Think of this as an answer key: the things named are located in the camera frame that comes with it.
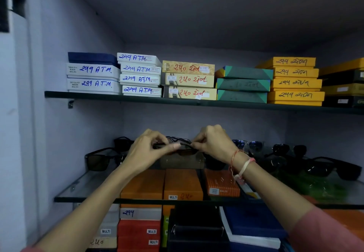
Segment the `dark blue eyewear box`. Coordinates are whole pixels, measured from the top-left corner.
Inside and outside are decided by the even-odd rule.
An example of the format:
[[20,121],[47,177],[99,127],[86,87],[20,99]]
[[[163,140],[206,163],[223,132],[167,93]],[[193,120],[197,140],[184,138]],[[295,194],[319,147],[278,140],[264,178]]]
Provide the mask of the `dark blue eyewear box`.
[[108,53],[68,52],[68,61],[79,64],[111,65],[120,68],[116,56]]

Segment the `blue-lens sunglasses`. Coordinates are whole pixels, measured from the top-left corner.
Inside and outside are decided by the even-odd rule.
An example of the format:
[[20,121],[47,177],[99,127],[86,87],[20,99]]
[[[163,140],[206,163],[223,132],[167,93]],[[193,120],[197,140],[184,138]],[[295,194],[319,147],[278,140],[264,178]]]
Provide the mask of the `blue-lens sunglasses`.
[[260,153],[263,150],[264,143],[261,141],[246,141],[233,139],[233,143],[246,153]]

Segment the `clear glass shelf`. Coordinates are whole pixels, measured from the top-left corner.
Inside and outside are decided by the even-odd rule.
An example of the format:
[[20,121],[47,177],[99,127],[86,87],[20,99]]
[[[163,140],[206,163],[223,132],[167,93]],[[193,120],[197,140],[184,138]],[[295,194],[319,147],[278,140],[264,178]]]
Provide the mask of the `clear glass shelf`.
[[[55,203],[81,203],[93,191],[95,191],[105,179],[113,172],[112,168],[108,168],[103,172],[88,171],[72,184],[70,184],[60,194],[56,195],[53,199]],[[151,169],[146,173],[146,184],[157,183],[156,195],[145,195],[142,198],[132,198],[130,195],[121,197],[117,195],[114,204],[127,204],[127,205],[208,205],[208,206],[236,206],[245,204],[263,204],[262,199],[254,199],[252,196],[246,194],[241,187],[239,187],[239,197],[224,197],[218,195],[208,195],[204,182],[203,172],[196,172],[198,178],[198,187],[202,191],[202,199],[164,199],[164,186],[165,186],[165,170]]]

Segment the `cream eyewear box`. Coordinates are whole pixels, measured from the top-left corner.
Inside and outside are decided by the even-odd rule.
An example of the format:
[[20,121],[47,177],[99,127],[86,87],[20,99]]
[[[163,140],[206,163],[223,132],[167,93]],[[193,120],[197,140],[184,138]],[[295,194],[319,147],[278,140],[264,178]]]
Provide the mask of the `cream eyewear box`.
[[94,237],[90,244],[89,249],[116,249],[117,237]]

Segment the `black square sunglasses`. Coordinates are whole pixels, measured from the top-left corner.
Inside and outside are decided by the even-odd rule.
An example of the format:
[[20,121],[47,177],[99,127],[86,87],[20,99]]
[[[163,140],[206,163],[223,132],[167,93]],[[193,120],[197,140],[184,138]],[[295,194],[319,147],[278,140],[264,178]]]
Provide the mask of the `black square sunglasses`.
[[126,158],[126,153],[120,153],[115,148],[102,148],[84,156],[88,171],[103,172],[115,170]]

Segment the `beige patterned eyewear box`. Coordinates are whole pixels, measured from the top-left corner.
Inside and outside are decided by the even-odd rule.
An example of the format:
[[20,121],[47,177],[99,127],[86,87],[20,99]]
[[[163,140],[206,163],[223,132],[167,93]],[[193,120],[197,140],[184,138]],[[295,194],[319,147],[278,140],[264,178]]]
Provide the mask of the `beige patterned eyewear box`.
[[160,85],[213,88],[215,77],[213,75],[193,75],[178,73],[161,73]]
[[189,75],[214,75],[214,64],[202,64],[183,61],[162,61],[162,72]]
[[164,86],[163,98],[216,101],[217,89],[200,88],[200,87]]

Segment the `teal eyewear box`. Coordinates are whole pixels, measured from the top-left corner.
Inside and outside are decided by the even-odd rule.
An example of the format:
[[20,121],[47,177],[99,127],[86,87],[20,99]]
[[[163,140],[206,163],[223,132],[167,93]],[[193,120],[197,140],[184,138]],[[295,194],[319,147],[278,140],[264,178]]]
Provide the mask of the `teal eyewear box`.
[[271,81],[263,79],[225,79],[218,78],[215,88],[230,91],[246,91],[267,93],[270,91]]
[[217,90],[217,101],[244,102],[244,103],[267,103],[268,93]]
[[224,66],[215,72],[215,78],[273,80],[273,70]]

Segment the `person's right forearm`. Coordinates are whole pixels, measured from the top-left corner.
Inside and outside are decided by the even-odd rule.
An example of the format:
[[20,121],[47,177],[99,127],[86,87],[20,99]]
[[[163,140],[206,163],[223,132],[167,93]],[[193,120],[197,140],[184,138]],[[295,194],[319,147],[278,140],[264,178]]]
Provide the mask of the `person's right forearm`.
[[[230,165],[239,173],[249,159],[247,154],[238,150]],[[248,165],[242,179],[256,190],[287,232],[293,229],[304,214],[314,208],[312,203],[266,172],[257,162]]]

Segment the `black brown-lens sunglasses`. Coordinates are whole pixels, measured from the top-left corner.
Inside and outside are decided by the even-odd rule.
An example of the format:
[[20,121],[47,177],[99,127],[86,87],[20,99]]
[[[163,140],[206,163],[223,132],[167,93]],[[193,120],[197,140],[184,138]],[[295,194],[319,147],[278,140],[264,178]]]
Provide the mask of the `black brown-lens sunglasses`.
[[[152,145],[153,149],[161,149],[166,145],[163,143],[155,143]],[[187,143],[181,143],[180,148],[174,152],[167,153],[166,155],[178,154],[180,156],[191,156],[198,153],[197,149],[194,149],[191,145]]]

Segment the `narrow white eyewear box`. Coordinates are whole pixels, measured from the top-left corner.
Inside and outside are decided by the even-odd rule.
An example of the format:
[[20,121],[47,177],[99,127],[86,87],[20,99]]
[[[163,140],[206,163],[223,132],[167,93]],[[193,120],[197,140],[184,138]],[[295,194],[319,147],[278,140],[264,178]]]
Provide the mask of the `narrow white eyewear box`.
[[162,68],[141,63],[119,62],[121,74],[130,75],[161,75]]
[[122,95],[131,97],[162,97],[162,88],[151,86],[121,85]]
[[121,85],[158,87],[161,83],[161,76],[150,74],[121,74],[119,82]]
[[134,53],[117,53],[117,60],[119,63],[136,63],[136,64],[144,64],[147,66],[156,66],[161,67],[162,63],[158,59],[157,56],[154,55],[144,55],[144,54],[134,54]]

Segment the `white paper tag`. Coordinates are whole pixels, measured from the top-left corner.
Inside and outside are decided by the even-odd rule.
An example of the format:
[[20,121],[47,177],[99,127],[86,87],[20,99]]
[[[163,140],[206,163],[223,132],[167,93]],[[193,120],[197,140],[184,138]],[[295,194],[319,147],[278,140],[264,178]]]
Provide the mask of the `white paper tag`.
[[260,200],[260,195],[243,179],[239,178],[238,175],[233,176],[236,184],[238,185],[241,194],[250,200]]

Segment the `large black wraparound sunglasses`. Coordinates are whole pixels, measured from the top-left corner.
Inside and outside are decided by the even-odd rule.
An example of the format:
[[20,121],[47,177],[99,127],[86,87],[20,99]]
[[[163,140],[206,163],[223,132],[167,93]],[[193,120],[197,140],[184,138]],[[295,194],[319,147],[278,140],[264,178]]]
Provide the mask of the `large black wraparound sunglasses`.
[[307,159],[304,171],[312,176],[327,177],[335,171],[339,178],[346,181],[356,181],[362,172],[362,167],[329,157]]

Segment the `person's right hand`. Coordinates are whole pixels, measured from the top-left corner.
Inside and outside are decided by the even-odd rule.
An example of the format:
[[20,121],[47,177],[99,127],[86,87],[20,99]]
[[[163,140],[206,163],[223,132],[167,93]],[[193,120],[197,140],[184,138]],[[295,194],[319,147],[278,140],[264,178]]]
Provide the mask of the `person's right hand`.
[[210,155],[226,164],[230,164],[234,154],[238,151],[237,146],[226,134],[221,125],[207,125],[203,127],[192,143],[208,143],[212,152]]

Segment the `large black box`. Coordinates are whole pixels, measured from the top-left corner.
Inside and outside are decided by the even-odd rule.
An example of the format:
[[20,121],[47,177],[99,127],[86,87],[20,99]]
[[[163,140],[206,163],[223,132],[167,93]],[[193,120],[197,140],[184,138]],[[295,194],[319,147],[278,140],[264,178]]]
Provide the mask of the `large black box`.
[[219,210],[201,205],[171,209],[166,252],[230,252]]

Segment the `plain orange eyewear box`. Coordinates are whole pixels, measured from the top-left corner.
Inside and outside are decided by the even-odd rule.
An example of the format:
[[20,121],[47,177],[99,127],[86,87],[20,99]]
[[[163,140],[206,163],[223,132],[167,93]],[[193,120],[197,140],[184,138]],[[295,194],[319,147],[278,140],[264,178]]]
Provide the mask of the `plain orange eyewear box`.
[[121,191],[121,199],[163,199],[164,170],[146,170],[135,176]]
[[163,199],[202,201],[203,190],[197,171],[194,169],[167,169]]

